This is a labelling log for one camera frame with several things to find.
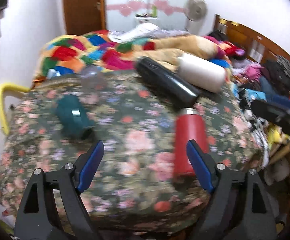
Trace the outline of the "dark green faceted cup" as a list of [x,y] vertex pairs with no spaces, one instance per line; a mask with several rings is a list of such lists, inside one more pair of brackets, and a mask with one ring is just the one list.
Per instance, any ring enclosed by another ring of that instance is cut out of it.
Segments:
[[63,126],[62,132],[66,137],[85,140],[92,135],[94,122],[89,119],[85,107],[77,96],[67,94],[59,99],[55,114]]

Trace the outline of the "clear glass cup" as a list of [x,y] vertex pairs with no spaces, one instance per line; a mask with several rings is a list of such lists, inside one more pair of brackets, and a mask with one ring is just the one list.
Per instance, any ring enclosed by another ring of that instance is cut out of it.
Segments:
[[88,65],[79,74],[82,92],[86,95],[101,96],[107,81],[100,67]]

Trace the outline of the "pile of clothes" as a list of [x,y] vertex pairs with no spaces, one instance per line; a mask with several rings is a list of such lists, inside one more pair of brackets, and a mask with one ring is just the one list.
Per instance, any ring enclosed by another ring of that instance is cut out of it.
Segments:
[[[224,47],[223,50],[229,58],[248,59],[245,56],[245,48],[229,42],[222,31],[214,30],[207,36],[217,40],[219,45]],[[290,62],[282,56],[277,56],[275,60],[267,60],[260,65],[262,66],[260,75],[268,81],[279,97],[276,99],[274,96],[268,95],[267,99],[290,109]]]

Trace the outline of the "green floral bedspread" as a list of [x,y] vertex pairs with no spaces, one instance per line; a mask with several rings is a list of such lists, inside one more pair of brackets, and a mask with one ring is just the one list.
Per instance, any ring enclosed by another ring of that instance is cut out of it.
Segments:
[[91,139],[62,134],[55,109],[66,95],[78,97],[93,121],[104,157],[82,194],[99,228],[177,232],[194,224],[209,197],[195,178],[174,179],[176,112],[142,84],[136,72],[108,72],[91,89],[75,77],[47,81],[16,106],[0,160],[0,204],[15,216],[35,168],[54,171],[75,161]]

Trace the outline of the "wooden headboard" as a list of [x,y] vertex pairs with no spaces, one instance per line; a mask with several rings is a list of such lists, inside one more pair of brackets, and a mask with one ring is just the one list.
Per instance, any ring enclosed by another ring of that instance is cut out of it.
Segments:
[[225,33],[229,42],[245,48],[245,56],[254,62],[264,64],[267,60],[275,60],[277,56],[282,56],[290,62],[290,54],[283,48],[243,24],[215,15],[213,29]]

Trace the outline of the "white thermos bottle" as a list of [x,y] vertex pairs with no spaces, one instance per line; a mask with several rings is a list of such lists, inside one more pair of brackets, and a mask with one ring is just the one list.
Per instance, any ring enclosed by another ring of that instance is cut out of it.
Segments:
[[199,88],[218,93],[225,83],[225,68],[200,57],[183,53],[178,57],[178,64],[178,75]]

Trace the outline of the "yellow curved pipe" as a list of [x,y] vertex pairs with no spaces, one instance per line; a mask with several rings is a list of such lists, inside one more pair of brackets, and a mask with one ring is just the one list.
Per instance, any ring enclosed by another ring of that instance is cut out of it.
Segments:
[[17,85],[12,82],[0,84],[0,125],[4,135],[9,134],[9,122],[5,110],[5,97],[11,96],[16,99],[21,99],[30,90],[29,87]]

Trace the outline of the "black thermos bottle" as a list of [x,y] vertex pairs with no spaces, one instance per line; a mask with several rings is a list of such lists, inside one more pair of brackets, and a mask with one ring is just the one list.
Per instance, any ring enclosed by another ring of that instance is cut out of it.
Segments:
[[146,84],[164,94],[177,108],[193,107],[201,94],[198,88],[149,57],[139,57],[135,69]]

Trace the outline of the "white standing fan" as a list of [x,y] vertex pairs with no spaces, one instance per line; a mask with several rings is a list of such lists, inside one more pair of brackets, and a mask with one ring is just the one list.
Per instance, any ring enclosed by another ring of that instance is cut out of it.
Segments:
[[197,35],[207,16],[208,8],[206,1],[188,0],[184,5],[183,11],[187,18],[185,30],[191,34]]

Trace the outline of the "colourful patchwork quilt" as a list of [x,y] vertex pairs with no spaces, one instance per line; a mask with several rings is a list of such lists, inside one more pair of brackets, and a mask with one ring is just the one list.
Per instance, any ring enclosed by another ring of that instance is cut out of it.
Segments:
[[226,55],[229,46],[210,36],[163,30],[129,42],[117,43],[110,40],[110,35],[110,32],[101,30],[81,36],[56,37],[42,47],[33,81],[46,80],[49,70],[59,74],[78,74],[92,65],[101,72],[130,70],[142,56],[155,60],[172,72],[178,69],[178,57],[183,53],[204,60],[220,60],[220,66],[231,66]]

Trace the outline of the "grey white crumpled blanket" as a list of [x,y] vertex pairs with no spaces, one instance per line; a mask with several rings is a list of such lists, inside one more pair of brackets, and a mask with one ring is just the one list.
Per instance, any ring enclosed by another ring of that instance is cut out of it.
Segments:
[[139,38],[166,38],[166,37],[177,37],[177,36],[187,36],[190,33],[184,30],[165,30],[161,29],[159,26],[152,23],[141,23],[137,25],[134,29],[121,32],[121,31],[109,31],[108,39],[116,43],[127,43]]

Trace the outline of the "green bottle on cabinet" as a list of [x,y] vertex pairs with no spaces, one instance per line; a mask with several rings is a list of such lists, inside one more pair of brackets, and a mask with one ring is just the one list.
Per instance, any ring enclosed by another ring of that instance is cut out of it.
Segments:
[[153,4],[151,8],[151,16],[157,18],[157,7]]

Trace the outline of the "small white cabinet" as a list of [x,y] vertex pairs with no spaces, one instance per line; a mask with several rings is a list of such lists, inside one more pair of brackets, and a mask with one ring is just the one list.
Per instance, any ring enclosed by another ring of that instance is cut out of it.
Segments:
[[158,21],[158,17],[152,17],[147,14],[135,14],[135,20],[137,22],[155,22]]

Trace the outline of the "brown wooden door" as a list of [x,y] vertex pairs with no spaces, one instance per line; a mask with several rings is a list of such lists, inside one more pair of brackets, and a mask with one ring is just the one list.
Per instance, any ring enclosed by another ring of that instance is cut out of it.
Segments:
[[66,32],[83,35],[105,29],[104,0],[63,0]]

